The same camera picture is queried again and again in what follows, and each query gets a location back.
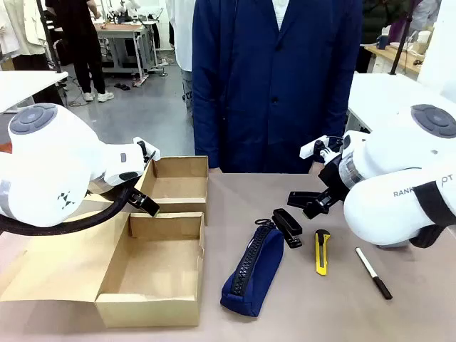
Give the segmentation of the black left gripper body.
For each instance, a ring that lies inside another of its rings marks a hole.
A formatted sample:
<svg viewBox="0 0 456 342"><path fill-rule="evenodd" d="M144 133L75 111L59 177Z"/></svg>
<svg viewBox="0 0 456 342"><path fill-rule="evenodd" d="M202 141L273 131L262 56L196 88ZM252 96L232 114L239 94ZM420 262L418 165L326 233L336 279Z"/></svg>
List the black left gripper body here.
<svg viewBox="0 0 456 342"><path fill-rule="evenodd" d="M128 204L136 209L142 209L143 208L142 205L143 205L144 201L145 201L144 194L141 191L139 191L135 188L132 188L130 191L130 194L128 196Z"/></svg>

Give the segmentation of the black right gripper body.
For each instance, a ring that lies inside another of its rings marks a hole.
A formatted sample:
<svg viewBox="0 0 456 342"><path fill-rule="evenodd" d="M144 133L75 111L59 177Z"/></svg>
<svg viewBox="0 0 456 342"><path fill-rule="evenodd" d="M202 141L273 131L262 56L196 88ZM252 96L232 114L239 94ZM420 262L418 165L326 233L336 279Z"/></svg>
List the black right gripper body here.
<svg viewBox="0 0 456 342"><path fill-rule="evenodd" d="M318 175L327 188L330 187L332 190L337 191L337 202L344 201L349 192L349 187L344 183L344 176L339 170L340 166L346 166L347 161L347 157L337 155L325 164Z"/></svg>

